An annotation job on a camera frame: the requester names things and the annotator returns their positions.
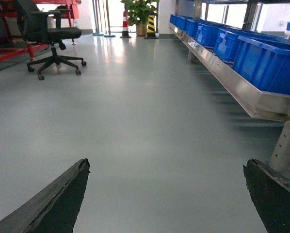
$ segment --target chair wheel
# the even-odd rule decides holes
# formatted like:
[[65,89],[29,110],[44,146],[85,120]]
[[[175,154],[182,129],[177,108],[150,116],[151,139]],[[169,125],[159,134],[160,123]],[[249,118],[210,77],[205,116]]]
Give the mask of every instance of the chair wheel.
[[33,67],[28,67],[28,71],[29,71],[30,73],[32,73],[32,72],[34,72],[34,68],[33,68]]
[[45,77],[44,77],[43,75],[39,74],[39,75],[38,75],[38,79],[39,79],[39,80],[44,80]]

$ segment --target black office chair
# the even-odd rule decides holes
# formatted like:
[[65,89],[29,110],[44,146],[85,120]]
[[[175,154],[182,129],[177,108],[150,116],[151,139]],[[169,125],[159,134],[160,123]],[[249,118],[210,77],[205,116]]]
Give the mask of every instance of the black office chair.
[[[37,71],[38,79],[43,80],[45,77],[42,71],[53,63],[67,64],[76,68],[76,74],[81,75],[78,66],[68,60],[81,60],[81,65],[86,66],[86,62],[81,57],[67,57],[57,55],[54,44],[59,43],[61,50],[65,50],[66,46],[62,42],[63,39],[75,39],[81,36],[81,30],[78,28],[61,28],[61,13],[68,12],[69,9],[56,9],[54,11],[42,12],[38,9],[32,0],[14,0],[15,9],[17,11],[17,24],[24,41],[36,42],[38,44],[51,45],[52,56],[38,61],[27,63],[28,71],[34,72],[31,65],[44,63]],[[47,17],[55,15],[56,28],[48,29]]]

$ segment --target traffic cone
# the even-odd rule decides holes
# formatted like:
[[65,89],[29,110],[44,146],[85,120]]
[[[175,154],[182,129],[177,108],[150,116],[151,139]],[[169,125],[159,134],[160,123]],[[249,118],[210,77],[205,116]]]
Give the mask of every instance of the traffic cone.
[[147,36],[145,36],[144,39],[158,39],[158,37],[156,37],[154,19],[155,19],[155,16],[149,16]]
[[122,36],[120,38],[131,38],[131,36],[129,36],[129,31],[128,31],[128,22],[127,22],[126,12],[124,12],[124,20],[122,23]]

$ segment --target metal rack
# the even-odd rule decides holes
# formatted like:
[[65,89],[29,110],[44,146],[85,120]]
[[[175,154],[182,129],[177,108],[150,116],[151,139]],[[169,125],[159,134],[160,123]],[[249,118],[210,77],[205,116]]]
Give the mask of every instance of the metal rack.
[[[176,0],[176,14],[178,14],[178,1]],[[216,4],[229,4],[229,1],[226,0],[205,1],[207,5],[213,2]],[[263,0],[260,2],[287,3],[290,0]],[[202,0],[195,0],[194,19],[200,19],[201,6]],[[252,27],[256,8],[257,2],[247,2],[243,29],[250,29]],[[193,57],[196,57],[200,60],[249,116],[285,122],[283,131],[270,158],[269,165],[278,172],[290,172],[290,96],[258,90],[235,72],[229,64],[224,63],[215,56],[211,49],[201,46],[172,23],[169,23],[169,28],[189,49],[189,59],[192,61]]]

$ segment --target red metal frame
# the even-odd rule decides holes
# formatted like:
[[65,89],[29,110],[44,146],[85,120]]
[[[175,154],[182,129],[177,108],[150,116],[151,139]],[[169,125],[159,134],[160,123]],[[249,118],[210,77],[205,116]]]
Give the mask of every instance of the red metal frame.
[[[37,4],[61,4],[66,5],[67,9],[71,9],[71,12],[67,12],[67,19],[69,26],[72,27],[72,19],[79,18],[78,8],[77,5],[81,3],[80,0],[34,0]],[[10,40],[12,41],[13,38],[20,38],[21,36],[11,35],[8,23],[5,17],[17,17],[17,13],[12,5],[12,0],[0,0],[0,17],[3,20],[7,37],[2,37],[0,40]],[[0,49],[0,52],[6,52],[3,55],[0,55],[0,61],[17,56],[22,53],[29,53],[31,59],[34,58],[34,50],[45,47],[47,45],[37,45],[31,46],[27,43],[27,49]]]
[[6,52],[5,54],[0,55],[0,61],[17,56],[25,52],[28,52],[30,54],[30,57],[33,58],[34,50],[37,50],[46,46],[47,45],[35,45],[35,46],[28,45],[27,49],[0,49],[0,52]]

